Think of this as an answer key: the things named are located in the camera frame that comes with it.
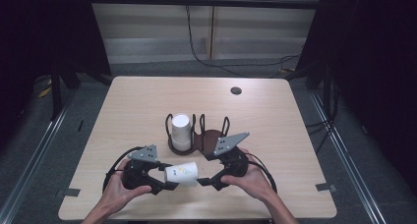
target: human hand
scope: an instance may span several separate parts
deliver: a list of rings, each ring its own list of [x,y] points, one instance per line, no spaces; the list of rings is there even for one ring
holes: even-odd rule
[[[240,148],[240,150],[244,153],[249,153],[249,151],[245,148]],[[246,154],[246,156],[249,161],[256,162],[251,155]],[[245,176],[234,177],[231,175],[224,175],[221,178],[221,182],[237,186],[245,191],[249,196],[257,198],[261,201],[264,201],[270,193],[274,193],[273,188],[270,186],[261,168],[253,164],[249,164],[248,171]]]
[[[240,150],[242,150],[244,153],[249,153],[249,151],[245,148],[240,148]],[[246,156],[248,157],[249,161],[255,162],[255,159],[251,155],[246,154]],[[228,185],[237,186],[245,191],[249,196],[262,201],[266,205],[275,223],[298,223],[292,213],[285,206],[279,195],[273,190],[261,168],[253,164],[249,164],[248,171],[246,172],[245,176],[234,177],[230,175],[224,175],[221,177],[221,182]]]
[[[122,160],[117,170],[123,170],[128,159]],[[101,199],[92,209],[83,223],[102,223],[108,216],[120,211],[133,198],[149,193],[150,186],[141,186],[133,190],[127,190],[122,183],[122,171],[116,171],[110,178]]]

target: wall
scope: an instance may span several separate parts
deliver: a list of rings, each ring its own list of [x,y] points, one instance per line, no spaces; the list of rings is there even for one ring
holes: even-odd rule
[[[93,4],[93,8],[111,64],[194,59],[185,7]],[[298,54],[314,13],[190,7],[195,51],[201,59],[278,58]]]

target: power cord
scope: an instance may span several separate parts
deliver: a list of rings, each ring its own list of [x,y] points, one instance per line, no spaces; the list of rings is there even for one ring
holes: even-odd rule
[[[317,127],[317,126],[322,126],[326,121],[322,121],[320,123],[315,123],[315,124],[309,124],[306,125],[306,128],[312,128],[312,127]]]
[[[320,129],[309,133],[309,135],[312,135],[312,134],[320,131],[322,128],[327,128],[328,129],[328,131],[326,132],[325,136],[323,137],[321,143],[319,144],[319,147],[316,149],[316,154],[319,153],[320,149],[322,148],[323,144],[325,143],[326,139],[328,138],[328,135],[331,133],[332,128],[334,127],[334,119],[335,119],[335,117],[337,115],[337,111],[338,111],[339,95],[340,95],[340,90],[337,87],[336,83],[334,81],[332,81],[333,112],[330,115],[328,115],[328,120],[326,122],[320,123],[320,124],[323,124],[324,127],[321,127]]]
[[[278,193],[278,190],[276,188],[275,180],[273,179],[273,176],[270,174],[270,172],[268,171],[268,169],[265,166],[265,164],[261,161],[261,159],[258,158],[257,156],[255,156],[252,153],[245,153],[245,154],[248,154],[248,155],[251,155],[251,156],[255,157],[261,164],[259,164],[257,162],[253,162],[253,161],[236,161],[236,162],[238,162],[238,163],[248,163],[248,164],[252,164],[252,165],[255,165],[255,166],[259,167],[265,173],[265,175],[267,176],[267,178],[269,180],[269,183],[270,183],[270,186],[272,187],[272,189],[276,193]]]
[[[119,164],[120,163],[120,161],[122,161],[122,159],[126,156],[126,155],[128,155],[129,153],[131,153],[131,152],[133,152],[133,151],[136,151],[136,150],[139,150],[139,149],[141,149],[142,147],[140,147],[140,146],[137,146],[137,147],[133,147],[133,148],[131,148],[131,149],[129,149],[129,150],[127,150],[126,152],[124,152],[117,160],[116,160],[116,162],[114,162],[114,164],[113,164],[113,166],[111,166],[111,168],[108,170],[108,172],[105,174],[105,179],[104,179],[104,182],[103,182],[103,189],[102,189],[102,191],[104,192],[104,190],[105,190],[105,188],[107,187],[107,184],[108,184],[108,182],[110,181],[110,178],[111,178],[111,176],[116,172],[116,171],[120,171],[120,170],[116,170],[116,166],[117,166],[117,164]]]
[[[187,11],[188,33],[189,33],[191,53],[193,54],[193,57],[199,63],[201,63],[202,65],[205,65],[207,67],[219,68],[219,69],[222,69],[222,70],[224,70],[224,71],[226,71],[228,73],[231,73],[233,75],[236,75],[236,76],[239,76],[239,77],[242,77],[242,78],[250,78],[250,77],[244,76],[244,75],[241,75],[241,74],[238,74],[236,72],[233,72],[231,70],[226,69],[225,67],[245,67],[245,66],[267,67],[267,66],[280,65],[280,68],[279,68],[278,72],[275,75],[268,77],[269,79],[273,79],[276,76],[278,76],[282,72],[282,70],[285,70],[285,71],[290,72],[291,70],[289,70],[289,69],[288,70],[287,69],[283,69],[283,65],[282,64],[285,63],[285,62],[288,62],[288,61],[290,61],[290,60],[292,60],[294,58],[297,58],[297,57],[299,57],[301,55],[301,54],[297,54],[297,55],[284,56],[284,57],[280,58],[278,62],[267,63],[267,64],[225,64],[225,65],[214,65],[214,64],[210,64],[210,63],[205,63],[202,60],[200,60],[200,58],[196,54],[196,50],[194,48],[193,34],[191,32],[190,7],[189,6],[186,6],[185,8],[186,8],[186,11]]]

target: white paper cup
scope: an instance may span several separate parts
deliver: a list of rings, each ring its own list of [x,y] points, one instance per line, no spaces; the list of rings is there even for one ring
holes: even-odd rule
[[[199,170],[195,162],[165,168],[165,182],[174,182],[194,187],[197,185]]]
[[[191,123],[186,114],[176,114],[172,118],[172,145],[185,151],[191,148]]]

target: metal rail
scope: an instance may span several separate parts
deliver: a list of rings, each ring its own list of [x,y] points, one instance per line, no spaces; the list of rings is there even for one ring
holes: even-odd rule
[[[30,184],[34,178],[34,175],[36,174],[36,171],[38,170],[43,158],[45,157],[49,146],[51,145],[56,133],[58,132],[58,129],[61,127],[61,124],[67,113],[68,106],[74,98],[75,93],[76,91],[72,90],[72,92],[69,95],[69,98],[66,101],[66,104],[62,108],[62,111],[55,118],[55,120],[49,124],[45,134],[43,135],[43,138],[40,140],[40,143],[37,146],[36,151],[34,152],[33,156],[30,159],[30,162],[25,168],[25,171],[23,172],[23,174],[19,178],[18,183],[13,188],[12,192],[9,194],[6,201],[4,202],[0,210],[1,224],[12,223],[20,205],[22,204],[22,201],[25,198],[26,193],[29,190]]]
[[[312,93],[311,96],[321,119],[324,122],[327,122],[328,116],[325,113],[323,103],[319,95],[317,93]],[[343,166],[346,169],[346,172],[350,178],[350,181],[352,182],[359,198],[362,201],[362,204],[368,212],[368,215],[371,218],[372,223],[386,224],[386,220],[384,219],[384,216],[381,213],[374,196],[371,194],[371,191],[362,179],[362,176],[359,173],[359,170],[356,167],[356,164],[353,161],[352,157],[350,156],[349,151],[347,150],[346,145],[341,139],[336,127],[333,125],[330,129],[330,125],[326,124],[326,129],[328,130],[334,148],[336,149],[337,154],[339,155],[340,160],[343,163]]]
[[[131,4],[131,5],[177,5],[177,6],[218,6],[218,7],[251,7],[274,9],[316,10],[320,6],[331,6],[311,1],[276,1],[276,0],[41,0],[43,2],[88,2],[98,4]]]

